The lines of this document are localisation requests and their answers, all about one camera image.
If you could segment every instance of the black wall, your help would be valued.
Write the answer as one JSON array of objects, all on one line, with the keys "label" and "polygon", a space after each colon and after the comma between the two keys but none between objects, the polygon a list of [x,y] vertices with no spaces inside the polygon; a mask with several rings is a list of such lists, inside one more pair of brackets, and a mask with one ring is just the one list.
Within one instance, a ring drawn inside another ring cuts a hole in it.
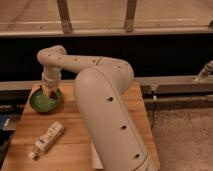
[{"label": "black wall", "polygon": [[[213,59],[213,34],[1,38],[0,81],[39,80],[42,67],[36,54],[42,48],[57,44],[63,45],[68,54],[125,59],[138,77],[196,75]],[[63,71],[63,78],[74,77]]]}]

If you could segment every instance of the screw hole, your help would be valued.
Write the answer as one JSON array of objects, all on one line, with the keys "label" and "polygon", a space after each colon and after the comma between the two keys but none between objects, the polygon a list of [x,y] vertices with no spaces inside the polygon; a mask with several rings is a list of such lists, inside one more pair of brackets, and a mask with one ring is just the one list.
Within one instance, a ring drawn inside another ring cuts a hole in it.
[{"label": "screw hole", "polygon": [[122,127],[121,127],[121,130],[125,130],[126,129],[126,125],[123,125]]},{"label": "screw hole", "polygon": [[140,157],[140,154],[136,154],[133,158],[138,159]]},{"label": "screw hole", "polygon": [[107,101],[108,101],[108,102],[112,102],[112,101],[113,101],[113,97],[109,97],[109,98],[107,99]]}]

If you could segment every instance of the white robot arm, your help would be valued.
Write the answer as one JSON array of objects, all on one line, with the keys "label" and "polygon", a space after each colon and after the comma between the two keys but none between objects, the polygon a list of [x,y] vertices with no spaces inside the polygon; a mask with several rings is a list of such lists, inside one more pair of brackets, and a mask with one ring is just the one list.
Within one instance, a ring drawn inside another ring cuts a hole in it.
[{"label": "white robot arm", "polygon": [[67,55],[62,46],[39,51],[38,60],[47,95],[57,89],[61,69],[79,73],[76,104],[106,171],[157,170],[121,99],[134,79],[126,61]]}]

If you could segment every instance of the wooden table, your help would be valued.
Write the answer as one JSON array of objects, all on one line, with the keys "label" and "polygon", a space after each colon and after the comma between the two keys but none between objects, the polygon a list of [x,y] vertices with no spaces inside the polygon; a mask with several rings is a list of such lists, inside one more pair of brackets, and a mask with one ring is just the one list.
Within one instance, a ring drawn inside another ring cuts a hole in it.
[{"label": "wooden table", "polygon": [[[12,138],[2,171],[94,171],[91,164],[90,137],[75,105],[73,83],[61,83],[64,103],[50,115],[36,113],[27,102]],[[145,144],[160,167],[138,82],[133,82],[123,99]],[[65,127],[64,134],[37,161],[28,157],[36,139],[54,122]]]}]

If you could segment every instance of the cable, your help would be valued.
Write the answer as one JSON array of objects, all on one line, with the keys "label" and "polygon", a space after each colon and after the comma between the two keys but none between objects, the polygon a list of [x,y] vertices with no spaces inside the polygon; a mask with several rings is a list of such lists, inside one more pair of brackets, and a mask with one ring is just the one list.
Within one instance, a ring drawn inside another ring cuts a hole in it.
[{"label": "cable", "polygon": [[157,107],[157,96],[155,95],[155,92],[153,91],[152,92],[153,94],[153,100],[154,100],[154,106],[153,106],[153,109],[152,109],[152,125],[151,125],[151,129],[154,128],[154,125],[155,125],[155,110],[156,110],[156,107]]}]

